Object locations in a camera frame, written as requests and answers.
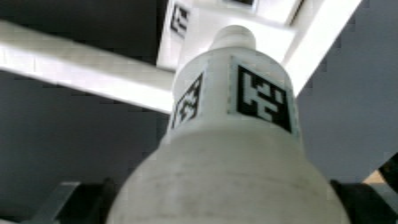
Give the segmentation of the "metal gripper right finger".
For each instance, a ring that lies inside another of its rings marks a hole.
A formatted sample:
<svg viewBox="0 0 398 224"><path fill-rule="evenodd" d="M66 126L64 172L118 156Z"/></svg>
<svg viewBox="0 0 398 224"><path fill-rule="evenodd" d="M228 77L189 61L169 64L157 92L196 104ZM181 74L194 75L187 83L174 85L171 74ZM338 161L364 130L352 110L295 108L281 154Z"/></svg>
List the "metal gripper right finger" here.
<svg viewBox="0 0 398 224"><path fill-rule="evenodd" d="M331 181L350 224L398 224L398 153L361 183Z"/></svg>

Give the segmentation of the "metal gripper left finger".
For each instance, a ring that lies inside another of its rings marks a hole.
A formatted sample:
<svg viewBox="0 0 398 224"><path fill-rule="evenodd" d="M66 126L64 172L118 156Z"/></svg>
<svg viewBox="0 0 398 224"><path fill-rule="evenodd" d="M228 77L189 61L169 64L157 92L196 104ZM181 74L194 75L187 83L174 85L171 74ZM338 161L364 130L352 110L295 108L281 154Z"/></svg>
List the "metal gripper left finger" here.
<svg viewBox="0 0 398 224"><path fill-rule="evenodd" d="M100 183L62 182L22 224L105 224L114 198L110 178Z"/></svg>

